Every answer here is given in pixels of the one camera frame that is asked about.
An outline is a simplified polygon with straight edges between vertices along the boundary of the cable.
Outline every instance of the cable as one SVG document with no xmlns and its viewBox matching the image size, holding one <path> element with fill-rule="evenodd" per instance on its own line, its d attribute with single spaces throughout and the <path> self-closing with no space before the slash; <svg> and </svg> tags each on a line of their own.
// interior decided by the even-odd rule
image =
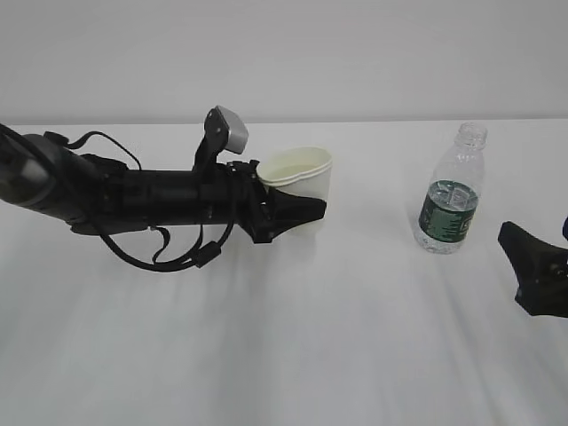
<svg viewBox="0 0 568 426">
<path fill-rule="evenodd" d="M 80 138 L 78 138 L 72 144 L 67 144 L 65 146 L 65 148 L 68 148 L 68 149 L 71 149 L 71 150 L 82 148 L 83 146 L 85 146 L 87 141 L 93 136 L 102 136 L 103 138 L 110 140 L 113 144 L 115 144 L 120 149 L 122 149 L 132 160 L 134 160 L 134 162 L 138 165 L 138 169 L 140 171 L 142 170 L 142 164 L 140 164 L 140 161 L 138 160 L 138 158 L 136 158 L 136 156 L 133 153 L 131 153 L 128 149 L 126 149 L 120 142 L 111 138 L 110 136 L 103 133 L 102 131 L 96 131 L 96 130 L 90 131 L 89 133 L 82 135 Z"/>
<path fill-rule="evenodd" d="M 57 167 L 55 167 L 53 165 L 53 163 L 50 161 L 50 159 L 37 146 L 35 146 L 32 142 L 30 142 L 29 140 L 27 140 L 23 136 L 21 136 L 15 130 L 8 128 L 1 123 L 0 123 L 0 132 L 2 132 L 5 136 L 11 138 L 14 142 L 18 143 L 19 145 L 24 147 L 26 150 L 28 150 L 33 156 L 35 156 L 36 159 L 42 164 L 42 166 L 52 176 L 54 176 L 57 179 L 57 181 L 69 193 L 69 195 L 71 196 L 73 201 L 76 203 L 76 205 L 79 207 L 79 209 L 86 216 L 87 220 L 92 224 L 95 231 L 97 231 L 97 233 L 99 234 L 100 239 L 105 242 L 105 244 L 108 246 L 108 248 L 115 255 L 117 255 L 119 258 L 121 258 L 121 260 L 123 260 L 124 262 L 126 262 L 128 264 L 136 266 L 137 268 L 140 268 L 140 269 L 143 269 L 143 270 L 146 270 L 146 271 L 151 271 L 151 272 L 179 272 L 179 271 L 183 271 L 185 269 L 189 269 L 193 266 L 201 267 L 204 264 L 206 264 L 208 261 L 212 260 L 212 258 L 218 256 L 218 254 L 220 253 L 221 245 L 223 245 L 226 242 L 226 236 L 225 235 L 227 234 L 227 231 L 230 228 L 231 229 L 233 228 L 234 214 L 236 212 L 236 196 L 235 196 L 235 193 L 234 193 L 233 177 L 231 176 L 231 172 L 229 171 L 228 172 L 229 178 L 232 181 L 232 184 L 229 185 L 230 186 L 229 192 L 230 192 L 231 205 L 232 205 L 232 207 L 231 207 L 232 218 L 230 219 L 229 224 L 227 224 L 227 228 L 225 229 L 224 235 L 222 236 L 222 238 L 217 243 L 214 243 L 212 241 L 211 243 L 207 244 L 202 250 L 200 250 L 196 259 L 192 259 L 191 261 L 186 262 L 186 263 L 183 263 L 183 261 L 180 261 L 180 259 L 183 258 L 185 260 L 189 260 L 189 258 L 186 258 L 187 253 L 185 255 L 181 256 L 180 258 L 175 259 L 173 261 L 173 263 L 149 264 L 147 262 L 136 259 L 135 257 L 130 256 L 129 254 L 124 252 L 124 250 L 122 250 L 114 242 L 114 240 L 108 235 L 108 233 L 105 231 L 103 226 L 99 223 L 99 221 L 92 214 L 91 209 L 89 209 L 87 206 L 85 206 L 81 196 L 77 193 L 77 191 L 75 190 L 73 185 L 71 185 L 71 183 L 67 180 L 67 177 Z"/>
</svg>

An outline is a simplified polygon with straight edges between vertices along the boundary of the black cable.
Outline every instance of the black cable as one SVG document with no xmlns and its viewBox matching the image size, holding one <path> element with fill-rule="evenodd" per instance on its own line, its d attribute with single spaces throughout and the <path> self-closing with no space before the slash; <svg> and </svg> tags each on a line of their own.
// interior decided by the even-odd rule
<svg viewBox="0 0 568 426">
<path fill-rule="evenodd" d="M 235 183 L 234 183 L 234 176 L 231 172 L 231 169 L 228 166 L 225 165 L 221 165 L 219 164 L 219 166 L 221 166 L 223 168 L 223 171 L 225 173 L 225 177 L 227 179 L 227 187 L 229 188 L 229 198 L 230 198 L 230 203 L 231 203 L 231 214 L 229 216 L 229 221 L 227 222 L 227 226 L 225 228 L 225 231 L 223 232 L 223 235 L 221 235 L 221 238 L 219 238 L 219 240 L 217 242 L 211 242 L 213 244 L 215 244 L 220 252 L 221 247 L 223 247 L 223 245 L 226 243 L 226 241 L 229 238 L 229 235 L 231 235 L 231 232 L 233 231 L 234 225 L 235 225 L 235 220 L 236 220 L 236 216 L 237 216 L 237 197 L 236 197 L 236 188 L 235 188 Z M 152 258 L 154 264 L 179 264 L 179 263 L 183 263 L 189 259 L 195 258 L 200 254 L 200 248 L 201 248 L 201 244 L 203 243 L 203 223 L 201 223 L 199 225 L 200 227 L 200 231 L 199 231 L 199 237 L 197 238 L 197 241 L 195 242 L 195 244 L 189 249 L 187 250 L 187 252 L 184 253 L 184 255 L 178 257 L 177 259 L 173 259 L 173 260 L 169 260 L 167 262 L 158 262 L 158 256 L 163 253 L 163 251 L 168 247 L 168 245 L 170 244 L 170 233 L 168 232 L 168 230 L 166 230 L 165 228 L 161 228 L 156 226 L 154 229 L 156 231 L 159 231 L 164 239 L 164 243 L 163 246 L 160 250 L 158 250 L 155 254 L 154 257 Z"/>
<path fill-rule="evenodd" d="M 103 138 L 106 138 L 108 140 L 110 140 L 113 144 L 115 144 L 116 146 L 118 146 L 120 149 L 122 149 L 132 160 L 134 160 L 134 162 L 138 165 L 138 169 L 141 171 L 142 170 L 142 164 L 140 164 L 140 161 L 138 160 L 138 158 L 136 158 L 136 156 L 131 153 L 128 149 L 126 149 L 120 142 L 118 142 L 116 139 L 111 138 L 110 136 L 108 136 L 107 134 L 103 133 L 102 131 L 90 131 L 89 133 L 86 133 L 84 135 L 82 135 L 80 138 L 78 138 L 75 142 L 73 142 L 72 144 L 67 144 L 65 146 L 65 148 L 71 149 L 71 150 L 75 150 L 75 149 L 79 149 L 82 148 L 83 146 L 85 146 L 85 144 L 87 143 L 87 141 L 93 137 L 93 136 L 102 136 Z"/>
<path fill-rule="evenodd" d="M 189 268 L 196 266 L 196 265 L 197 266 L 203 265 L 203 263 L 200 264 L 199 259 L 192 259 L 191 261 L 186 262 L 186 263 L 149 264 L 147 262 L 143 262 L 139 259 L 136 259 L 133 256 L 130 256 L 129 254 L 124 252 L 124 250 L 122 250 L 114 242 L 114 240 L 108 235 L 108 233 L 105 231 L 103 226 L 99 223 L 99 221 L 92 214 L 91 210 L 88 207 L 85 206 L 81 196 L 77 193 L 77 191 L 75 190 L 73 185 L 71 185 L 69 183 L 69 181 L 67 180 L 67 177 L 57 167 L 55 167 L 53 165 L 53 163 L 50 161 L 50 159 L 39 148 L 37 148 L 37 146 L 35 146 L 32 142 L 30 142 L 29 140 L 27 140 L 23 136 L 21 136 L 15 130 L 10 129 L 9 127 L 6 127 L 1 123 L 0 123 L 0 132 L 2 132 L 5 136 L 11 138 L 14 142 L 20 144 L 22 147 L 24 147 L 26 150 L 28 150 L 33 156 L 36 157 L 36 159 L 42 164 L 42 166 L 52 176 L 54 176 L 58 180 L 58 182 L 69 193 L 69 195 L 71 196 L 73 201 L 76 203 L 77 207 L 79 207 L 79 209 L 87 217 L 87 220 L 92 224 L 95 231 L 97 231 L 100 239 L 102 241 L 104 241 L 105 244 L 108 246 L 108 248 L 115 255 L 117 255 L 119 258 L 121 258 L 121 260 L 123 260 L 124 262 L 131 264 L 133 266 L 136 266 L 137 268 L 144 269 L 146 271 L 151 271 L 151 272 L 179 272 L 179 271 L 183 271 L 185 269 L 189 269 Z M 235 196 L 233 189 L 234 189 L 234 185 L 231 184 L 229 191 L 230 191 L 230 197 L 232 199 L 232 201 L 231 201 L 232 213 L 235 213 L 236 212 L 236 196 Z M 230 227 L 232 229 L 233 225 L 234 225 L 234 217 L 232 217 L 231 220 L 229 221 L 229 224 L 227 225 L 227 229 L 225 230 L 225 233 L 224 233 L 224 235 L 221 239 L 221 240 L 223 240 L 222 241 L 223 243 L 225 243 L 225 241 L 226 241 L 225 234 L 226 234 L 227 230 Z M 220 250 L 220 245 L 222 245 L 222 244 L 219 244 L 219 241 L 216 243 L 216 245 L 218 246 L 218 248 Z"/>
</svg>

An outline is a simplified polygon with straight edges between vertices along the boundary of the bottle label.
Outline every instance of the bottle label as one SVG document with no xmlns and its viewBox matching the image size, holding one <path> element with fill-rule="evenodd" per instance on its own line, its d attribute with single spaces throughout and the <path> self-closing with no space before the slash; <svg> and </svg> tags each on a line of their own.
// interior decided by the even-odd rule
<svg viewBox="0 0 568 426">
<path fill-rule="evenodd" d="M 429 193 L 426 195 L 418 225 L 434 240 L 460 242 L 465 239 L 475 212 L 475 207 L 464 211 L 441 207 L 431 199 Z"/>
</svg>

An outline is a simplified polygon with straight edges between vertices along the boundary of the cup rim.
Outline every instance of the cup rim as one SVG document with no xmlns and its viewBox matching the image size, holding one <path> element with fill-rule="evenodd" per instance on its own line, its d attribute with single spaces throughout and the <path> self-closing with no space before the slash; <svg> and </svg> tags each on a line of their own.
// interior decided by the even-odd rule
<svg viewBox="0 0 568 426">
<path fill-rule="evenodd" d="M 320 153 L 323 153 L 327 157 L 327 160 L 324 163 L 322 163 L 320 166 L 317 166 L 313 169 L 309 169 L 307 171 L 300 171 L 300 172 L 296 173 L 295 175 L 288 176 L 288 177 L 281 177 L 279 179 L 266 179 L 266 178 L 263 178 L 261 176 L 262 175 L 262 169 L 265 168 L 265 167 L 268 167 L 267 164 L 270 165 L 271 162 L 277 161 L 277 159 L 280 156 L 282 156 L 284 154 L 290 155 L 295 151 L 305 151 L 305 150 L 319 151 Z M 287 149 L 287 150 L 282 151 L 280 153 L 277 153 L 273 157 L 269 158 L 266 162 L 260 162 L 260 164 L 258 164 L 258 167 L 256 168 L 256 173 L 258 175 L 258 178 L 265 185 L 268 185 L 268 186 L 284 186 L 284 185 L 294 184 L 295 182 L 298 182 L 300 180 L 315 178 L 316 176 L 318 176 L 318 175 L 326 172 L 327 170 L 331 169 L 332 165 L 333 165 L 333 157 L 331 156 L 331 153 L 327 149 L 322 148 L 320 146 L 299 146 L 299 147 L 296 147 L 296 148 L 290 148 L 290 149 Z"/>
</svg>

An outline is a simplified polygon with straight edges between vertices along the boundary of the green bottle label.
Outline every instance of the green bottle label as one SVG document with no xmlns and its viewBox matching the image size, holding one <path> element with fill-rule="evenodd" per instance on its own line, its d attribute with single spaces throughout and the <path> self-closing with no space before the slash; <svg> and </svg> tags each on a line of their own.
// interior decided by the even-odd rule
<svg viewBox="0 0 568 426">
<path fill-rule="evenodd" d="M 432 194 L 435 193 L 436 187 L 449 190 L 449 192 L 443 193 L 447 198 L 446 202 L 443 204 L 447 207 L 442 207 L 440 206 L 441 202 L 432 200 Z M 461 201 L 464 195 L 471 197 L 469 200 L 465 201 L 464 207 L 466 207 L 466 204 L 467 207 L 471 204 L 473 208 L 463 211 L 450 209 L 452 205 L 450 200 L 455 197 L 458 201 Z M 426 200 L 422 207 L 420 218 L 418 219 L 418 225 L 434 240 L 449 243 L 460 242 L 465 239 L 468 233 L 469 225 L 476 212 L 476 207 L 477 196 L 466 185 L 452 181 L 440 181 L 430 187 L 430 191 L 428 191 L 428 195 L 426 195 Z"/>
</svg>

